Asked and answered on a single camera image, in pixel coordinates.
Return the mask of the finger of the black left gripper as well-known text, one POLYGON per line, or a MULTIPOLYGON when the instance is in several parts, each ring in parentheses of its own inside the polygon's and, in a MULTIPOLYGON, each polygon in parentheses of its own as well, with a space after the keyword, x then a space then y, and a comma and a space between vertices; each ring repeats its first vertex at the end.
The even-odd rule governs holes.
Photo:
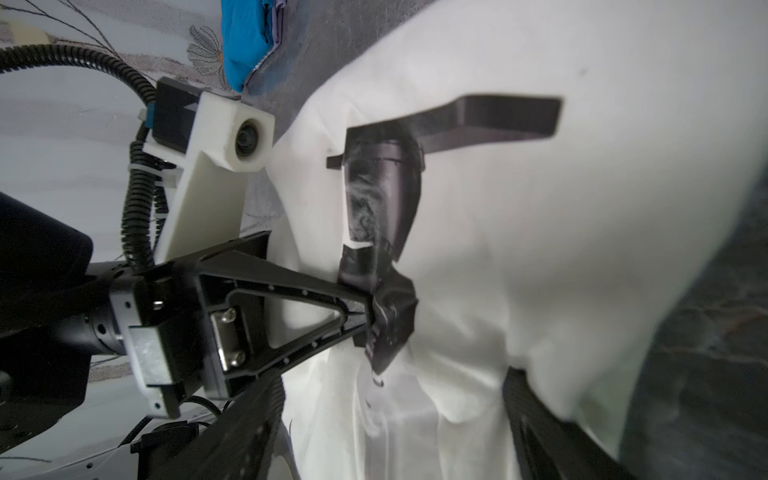
POLYGON ((369 328, 369 316, 364 311, 332 311, 322 322, 273 347, 262 314, 223 311, 221 318, 232 319, 221 323, 223 396, 237 396, 265 373, 287 371, 349 337, 365 335, 369 328))
POLYGON ((197 261, 201 304, 261 312, 267 299, 337 312, 367 312, 369 296, 266 259, 268 231, 222 244, 197 261))

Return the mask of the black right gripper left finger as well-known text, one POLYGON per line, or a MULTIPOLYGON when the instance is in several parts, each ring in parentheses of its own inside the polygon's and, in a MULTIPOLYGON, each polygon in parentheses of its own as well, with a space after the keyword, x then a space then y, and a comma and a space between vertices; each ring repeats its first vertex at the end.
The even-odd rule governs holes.
POLYGON ((268 477, 275 439, 282 424, 285 390, 270 370, 152 479, 257 479, 268 477))

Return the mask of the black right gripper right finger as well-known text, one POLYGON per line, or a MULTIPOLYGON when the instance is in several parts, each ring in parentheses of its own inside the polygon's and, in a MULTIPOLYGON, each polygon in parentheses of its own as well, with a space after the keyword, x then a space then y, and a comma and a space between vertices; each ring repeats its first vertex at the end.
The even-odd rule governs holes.
POLYGON ((632 479, 577 424, 554 416, 528 385, 526 372, 510 368, 502 396, 523 479, 632 479))

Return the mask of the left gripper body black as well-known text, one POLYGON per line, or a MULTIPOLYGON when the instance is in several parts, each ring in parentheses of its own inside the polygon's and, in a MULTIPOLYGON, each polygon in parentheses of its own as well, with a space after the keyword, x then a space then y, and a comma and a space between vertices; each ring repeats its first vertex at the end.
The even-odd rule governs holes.
POLYGON ((154 418, 176 419, 197 392, 232 400, 252 382, 252 271, 241 263, 120 270, 110 302, 154 418))

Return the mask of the white t-shirt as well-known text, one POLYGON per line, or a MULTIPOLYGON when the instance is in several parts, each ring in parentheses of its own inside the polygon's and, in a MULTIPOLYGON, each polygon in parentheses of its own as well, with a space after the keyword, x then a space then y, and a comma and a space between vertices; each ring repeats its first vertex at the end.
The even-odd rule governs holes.
POLYGON ((328 169, 348 129, 466 94, 562 100, 546 140, 429 154, 375 287, 400 339, 375 372, 342 342, 288 372, 303 479, 517 479, 502 386, 558 420, 646 344, 732 232, 767 162, 763 1, 303 1, 286 42, 304 104, 268 168, 272 261, 334 280, 383 250, 328 169))

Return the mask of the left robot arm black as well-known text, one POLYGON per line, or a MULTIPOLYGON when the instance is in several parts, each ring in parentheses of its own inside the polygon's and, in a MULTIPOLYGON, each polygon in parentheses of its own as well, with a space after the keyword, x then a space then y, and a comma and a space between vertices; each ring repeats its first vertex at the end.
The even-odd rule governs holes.
POLYGON ((246 177, 264 167, 273 117, 73 45, 5 48, 5 73, 79 67, 142 101, 129 148, 120 261, 91 238, 1 198, 1 447, 80 406, 93 356, 126 357, 149 419, 250 396, 279 407, 279 376, 373 321, 371 297, 270 262, 271 235, 240 237, 246 177))

